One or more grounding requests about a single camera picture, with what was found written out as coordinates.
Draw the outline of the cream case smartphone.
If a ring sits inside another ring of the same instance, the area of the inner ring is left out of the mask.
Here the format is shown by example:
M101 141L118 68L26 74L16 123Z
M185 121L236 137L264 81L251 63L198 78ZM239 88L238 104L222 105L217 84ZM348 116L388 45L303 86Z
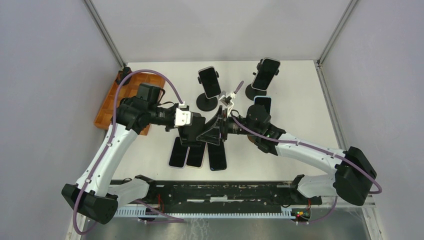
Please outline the cream case smartphone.
M186 165L189 167L200 168L203 165L205 150L206 143L204 142L200 146L190 147L188 150Z

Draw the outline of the lilac case smartphone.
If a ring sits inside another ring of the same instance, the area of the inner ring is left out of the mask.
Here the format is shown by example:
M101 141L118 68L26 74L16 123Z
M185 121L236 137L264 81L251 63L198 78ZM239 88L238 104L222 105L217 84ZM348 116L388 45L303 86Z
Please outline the lilac case smartphone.
M173 143L168 165L172 168L182 169L187 161L189 147L182 145L180 137L176 137Z

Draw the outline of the black small phone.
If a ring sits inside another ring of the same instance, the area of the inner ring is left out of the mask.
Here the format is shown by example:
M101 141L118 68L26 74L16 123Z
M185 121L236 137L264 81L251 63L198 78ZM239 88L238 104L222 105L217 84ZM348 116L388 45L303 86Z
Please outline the black small phone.
M211 171L223 171L227 169L227 159L224 143L220 145L207 144L209 168Z

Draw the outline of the black folding phone stand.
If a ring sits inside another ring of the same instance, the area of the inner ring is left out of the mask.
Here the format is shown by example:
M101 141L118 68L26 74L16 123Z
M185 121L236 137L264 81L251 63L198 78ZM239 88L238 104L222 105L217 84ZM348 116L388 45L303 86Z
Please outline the black folding phone stand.
M197 141L197 136L201 133L201 126L185 125L178 128L180 143L183 147L200 147L202 144Z

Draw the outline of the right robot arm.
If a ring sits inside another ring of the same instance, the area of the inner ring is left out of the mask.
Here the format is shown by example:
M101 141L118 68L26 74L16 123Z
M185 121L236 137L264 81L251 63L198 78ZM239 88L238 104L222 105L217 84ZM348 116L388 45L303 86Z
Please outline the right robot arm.
M363 206L370 194L380 194L377 172L357 147L347 150L327 148L300 139L271 123L271 115L262 105L251 105L245 117L225 114L219 109L196 137L199 142L219 145L229 134L252 138L257 148L266 154L298 160L324 173L299 174L292 181L289 199L295 204L314 197L340 197L349 204Z

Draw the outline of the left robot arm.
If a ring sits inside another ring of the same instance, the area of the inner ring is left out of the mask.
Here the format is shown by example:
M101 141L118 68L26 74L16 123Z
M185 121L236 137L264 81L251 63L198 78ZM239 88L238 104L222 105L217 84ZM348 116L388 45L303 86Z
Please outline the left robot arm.
M206 123L200 113L184 103L169 108L159 104L163 89L149 83L139 85L137 94L120 101L112 116L106 137L92 162L74 184L66 184L61 194L73 209L73 217L86 216L100 224L108 223L120 207L136 200L153 203L157 190L148 182L134 178L111 186L112 177L124 154L150 124L178 129L183 144L193 146Z

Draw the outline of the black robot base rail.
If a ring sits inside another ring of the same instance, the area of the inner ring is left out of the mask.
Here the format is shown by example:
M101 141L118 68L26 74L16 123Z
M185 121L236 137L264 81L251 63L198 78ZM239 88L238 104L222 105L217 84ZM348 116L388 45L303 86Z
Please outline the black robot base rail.
M270 214L323 203L321 197L304 197L288 181L156 180L142 201L163 203L167 214Z

